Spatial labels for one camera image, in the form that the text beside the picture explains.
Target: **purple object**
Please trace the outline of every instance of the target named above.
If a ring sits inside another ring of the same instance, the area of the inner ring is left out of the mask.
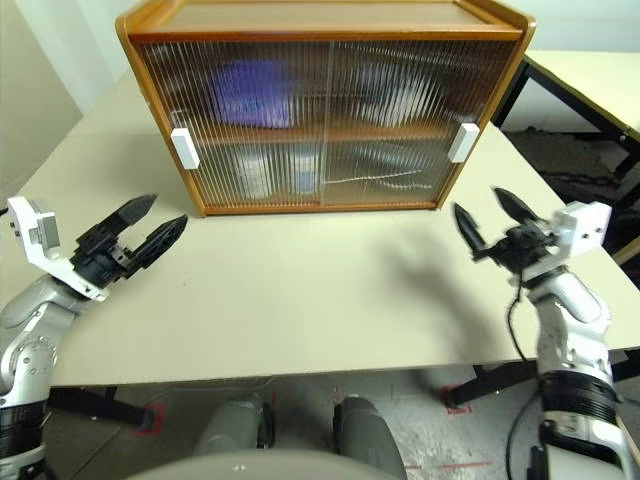
[[[287,78],[281,62],[234,60],[213,73],[214,108],[224,123],[254,127],[291,126]]]

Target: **cable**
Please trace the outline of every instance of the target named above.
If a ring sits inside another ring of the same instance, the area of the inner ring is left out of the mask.
[[[518,352],[518,355],[524,363],[528,363],[529,361],[527,360],[527,357],[524,356],[524,353],[522,353],[522,349],[520,348],[520,344],[518,343],[518,339],[516,338],[516,333],[513,329],[513,312],[515,311],[516,305],[522,301],[523,283],[522,272],[520,272],[520,275],[518,276],[518,287],[516,289],[516,294],[513,297],[513,301],[511,302],[511,304],[509,304],[509,308],[507,308],[507,328],[509,330],[509,335],[511,336],[513,346]],[[531,407],[531,405],[533,405],[533,402],[536,400],[538,394],[540,393],[540,377],[538,376],[537,369],[536,379],[535,391],[531,395],[531,398],[527,400],[527,403],[522,406],[522,408],[518,412],[518,415],[516,415],[516,418],[513,419],[513,423],[511,424],[511,428],[509,429],[509,434],[507,435],[507,446],[504,452],[504,465],[507,471],[507,480],[513,480],[513,476],[511,475],[511,447],[513,444],[513,437],[515,436],[518,425],[520,424],[525,412],[529,409],[529,407]]]
[[[520,426],[522,417],[524,417],[526,411],[531,407],[531,405],[533,405],[533,402],[536,400],[536,398],[538,398],[538,393],[539,391],[536,386],[536,389],[531,395],[531,398],[529,398],[529,400],[527,400],[527,403],[525,403],[522,408],[520,408],[518,415],[516,415],[516,418],[513,419],[513,423],[511,424],[511,428],[509,429],[509,435],[507,435],[507,446],[504,452],[504,468],[507,471],[507,480],[513,480],[513,475],[511,474],[511,447],[513,446],[513,438],[515,437],[516,431],[518,430],[518,426]]]
[[[518,288],[516,290],[516,295],[513,297],[513,301],[509,305],[507,309],[507,328],[509,329],[509,335],[511,336],[511,341],[513,342],[513,346],[518,352],[518,355],[522,359],[523,362],[528,362],[527,357],[522,353],[522,349],[520,348],[520,344],[518,343],[518,339],[516,338],[516,333],[513,330],[513,312],[516,308],[516,305],[522,300],[522,272],[518,277]]]
[[[384,180],[381,179],[377,179],[376,180],[380,185],[384,185],[387,188],[395,188],[396,190],[408,190],[410,188],[423,188],[425,190],[431,190],[432,186],[431,185],[425,185],[422,183],[411,183],[409,185],[398,185],[395,183],[391,183],[391,182],[386,182]]]
[[[413,175],[415,173],[421,173],[422,170],[412,170],[410,172],[400,172],[400,173],[388,173],[386,175],[367,175],[365,177],[351,177],[351,178],[343,178],[341,180],[327,180],[323,183],[347,183],[347,182],[355,182],[358,180],[380,180],[383,178],[394,178],[394,177],[402,177],[404,175]]]

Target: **cabinet shelf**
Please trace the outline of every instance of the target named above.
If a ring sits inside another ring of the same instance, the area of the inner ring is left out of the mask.
[[[372,140],[429,140],[447,136],[444,125],[406,125],[401,127],[330,127],[313,125],[297,128],[258,128],[216,124],[202,141],[208,145],[233,145],[240,143],[273,144],[304,142],[357,142]]]

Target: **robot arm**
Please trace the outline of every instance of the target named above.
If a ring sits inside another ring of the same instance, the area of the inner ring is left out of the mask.
[[[42,427],[51,375],[64,334],[107,285],[151,265],[182,234],[187,218],[158,227],[135,251],[118,234],[144,217],[156,196],[135,198],[78,238],[69,260],[59,251],[55,214],[23,197],[9,199],[10,226],[27,259],[47,274],[0,312],[0,477],[35,478],[45,467]]]
[[[604,335],[607,305],[564,262],[601,245],[610,208],[574,202],[547,222],[512,193],[495,189],[505,212],[519,225],[487,247],[471,215],[454,206],[458,228],[473,259],[489,257],[528,290],[540,320],[537,366],[542,398],[542,447],[532,449],[530,479],[631,479],[626,437],[616,424]]]

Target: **red tape mark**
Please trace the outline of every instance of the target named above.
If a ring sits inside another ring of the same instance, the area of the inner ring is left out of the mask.
[[[447,406],[447,393],[449,393],[449,391],[452,388],[456,388],[459,386],[460,386],[459,383],[455,385],[445,385],[440,389],[440,400],[442,400],[442,403],[447,409],[447,415],[462,415],[465,413],[473,413],[473,410],[471,409],[471,404],[467,405],[464,408],[449,408]]]
[[[164,426],[164,403],[150,403],[144,408],[153,410],[153,424],[146,430],[136,430],[133,434],[136,437],[147,437],[149,435],[157,435],[162,431]]]
[[[457,468],[486,467],[489,465],[491,465],[491,462],[452,463],[451,465],[440,465],[438,468],[443,470],[455,470]]]

